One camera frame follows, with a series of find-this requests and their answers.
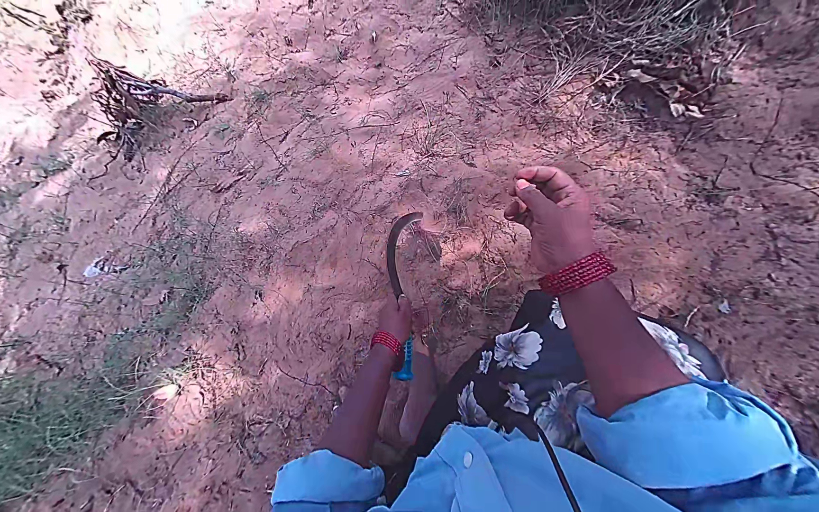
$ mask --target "red beaded bracelet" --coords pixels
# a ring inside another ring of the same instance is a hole
[[[375,343],[380,343],[390,348],[396,355],[400,355],[400,351],[403,350],[403,343],[397,341],[397,336],[394,336],[390,332],[375,332],[375,334],[371,337],[371,344]]]
[[[571,263],[555,274],[543,276],[539,280],[539,286],[543,292],[552,296],[559,296],[573,292],[578,288],[596,283],[600,279],[605,279],[614,274],[615,266],[601,252],[594,252],[580,260]]]

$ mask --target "sandy ground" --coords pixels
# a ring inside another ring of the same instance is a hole
[[[693,121],[640,91],[646,115],[589,95],[532,105],[552,73],[534,41],[454,4],[164,10],[91,8],[49,58],[47,35],[0,37],[0,222],[50,226],[15,241],[0,334],[72,332],[73,298],[101,283],[86,265],[158,238],[173,212],[242,235],[218,247],[224,279],[185,332],[153,347],[155,365],[200,362],[179,396],[111,429],[22,509],[269,509],[276,470],[311,450],[366,353],[393,219],[425,214],[428,237],[401,257],[443,378],[509,325],[539,277],[527,235],[501,217],[508,176],[530,163],[562,165],[592,193],[634,308],[686,325],[819,457],[819,6],[737,20],[770,24]],[[166,108],[160,136],[104,174],[87,51],[233,100]],[[67,166],[41,176],[54,156]],[[85,321],[113,332],[166,293],[139,290]],[[15,365],[81,350],[38,339],[10,353]],[[394,386],[385,423],[405,392]]]

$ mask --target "leg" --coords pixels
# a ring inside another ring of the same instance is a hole
[[[400,439],[407,446],[416,442],[419,429],[438,395],[431,351],[419,338],[413,343],[412,370],[414,377],[409,381],[409,396],[403,406],[403,416],[400,417]]]

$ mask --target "rolled sleeve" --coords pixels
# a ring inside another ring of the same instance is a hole
[[[353,508],[347,504],[366,509],[383,490],[384,471],[380,467],[366,469],[329,450],[318,450],[279,469],[270,504],[275,509],[294,508],[288,504],[312,510]]]
[[[785,420],[735,387],[694,379],[577,423],[596,462],[651,489],[737,482],[780,466],[810,466]]]

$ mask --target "hand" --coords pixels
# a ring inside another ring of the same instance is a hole
[[[590,226],[590,199],[563,170],[528,167],[517,171],[516,199],[504,217],[523,224],[532,237],[530,257],[544,274],[554,274],[596,251]]]
[[[378,317],[378,330],[390,332],[401,343],[409,340],[412,333],[412,306],[409,301],[405,295],[401,295],[397,301],[389,294]]]

